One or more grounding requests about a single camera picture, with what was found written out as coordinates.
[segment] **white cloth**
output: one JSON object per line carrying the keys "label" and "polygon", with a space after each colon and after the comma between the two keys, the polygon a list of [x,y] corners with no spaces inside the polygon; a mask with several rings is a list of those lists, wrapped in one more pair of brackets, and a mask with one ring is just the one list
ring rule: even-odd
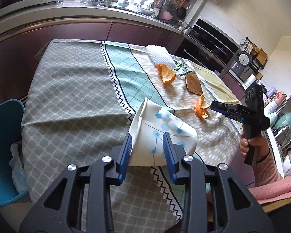
{"label": "white cloth", "polygon": [[155,65],[166,64],[170,67],[175,66],[175,62],[165,47],[147,46],[146,51]]}
{"label": "white cloth", "polygon": [[163,150],[165,132],[169,133],[173,144],[181,145],[186,154],[193,155],[197,145],[196,130],[166,108],[145,98],[129,128],[133,140],[130,165],[166,165]]}

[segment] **sink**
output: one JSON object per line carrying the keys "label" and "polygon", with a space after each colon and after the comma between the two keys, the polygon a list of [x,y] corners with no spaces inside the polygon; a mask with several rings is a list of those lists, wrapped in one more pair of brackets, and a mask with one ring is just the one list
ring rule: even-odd
{"label": "sink", "polygon": [[132,13],[136,13],[136,14],[139,14],[139,15],[146,16],[146,15],[140,13],[140,12],[136,12],[136,11],[133,11],[133,10],[129,10],[127,8],[122,8],[122,7],[116,6],[116,5],[102,3],[102,4],[100,4],[100,6],[108,7],[108,8],[114,8],[114,9],[118,9],[118,10],[125,10],[125,11],[129,11],[129,12],[132,12]]}

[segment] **cutting board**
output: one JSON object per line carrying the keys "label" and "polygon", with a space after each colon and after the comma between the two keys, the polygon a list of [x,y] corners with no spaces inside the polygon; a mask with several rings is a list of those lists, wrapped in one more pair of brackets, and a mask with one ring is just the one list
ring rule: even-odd
{"label": "cutting board", "polygon": [[260,61],[260,63],[262,64],[262,66],[265,66],[266,62],[267,62],[267,54],[263,51],[263,49],[261,48],[256,59],[258,61]]}

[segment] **human hand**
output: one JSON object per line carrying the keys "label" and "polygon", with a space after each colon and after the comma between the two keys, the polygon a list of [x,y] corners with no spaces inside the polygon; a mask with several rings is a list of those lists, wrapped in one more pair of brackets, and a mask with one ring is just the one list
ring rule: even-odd
{"label": "human hand", "polygon": [[259,146],[259,153],[257,157],[257,163],[261,163],[269,154],[269,147],[267,140],[264,137],[254,137],[249,140],[244,138],[244,132],[241,132],[241,141],[239,148],[241,149],[241,155],[246,157],[249,151],[248,143],[252,146]]}

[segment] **zigzag line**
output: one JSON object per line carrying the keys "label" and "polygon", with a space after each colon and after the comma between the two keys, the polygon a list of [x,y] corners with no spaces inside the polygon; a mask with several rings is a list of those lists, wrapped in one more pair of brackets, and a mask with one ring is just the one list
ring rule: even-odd
{"label": "zigzag line", "polygon": [[161,181],[159,179],[159,175],[156,174],[156,170],[157,169],[154,168],[154,167],[152,167],[152,166],[150,166],[150,168],[154,170],[154,172],[152,174],[157,177],[156,179],[154,177],[154,180],[157,180],[160,183],[160,185],[158,185],[158,186],[161,188],[161,191],[162,191],[162,188],[163,188],[163,194],[166,194],[166,198],[165,199],[169,201],[169,205],[172,207],[172,211],[176,212],[176,216],[178,216],[178,220],[179,220],[182,217],[182,214],[178,214],[179,210],[175,208],[176,207],[175,204],[172,204],[172,199],[168,197],[169,196],[169,193],[165,192],[166,187],[163,186],[164,182]]}
{"label": "zigzag line", "polygon": [[123,107],[125,109],[125,112],[128,113],[127,118],[128,120],[130,120],[130,122],[128,124],[130,124],[133,121],[133,116],[134,113],[131,113],[131,110],[127,107],[126,101],[125,99],[122,99],[122,95],[121,95],[121,88],[118,87],[118,84],[116,83],[116,81],[118,81],[118,78],[115,76],[115,74],[113,74],[112,68],[115,70],[115,68],[113,67],[113,65],[109,62],[109,58],[107,56],[106,50],[104,48],[104,44],[101,44],[100,46],[102,53],[103,53],[103,58],[104,61],[106,62],[108,68],[109,68],[109,76],[111,78],[111,80],[113,81],[113,86],[114,86],[114,90],[115,93],[117,94],[117,98],[119,98],[118,102],[120,103],[120,106]]}

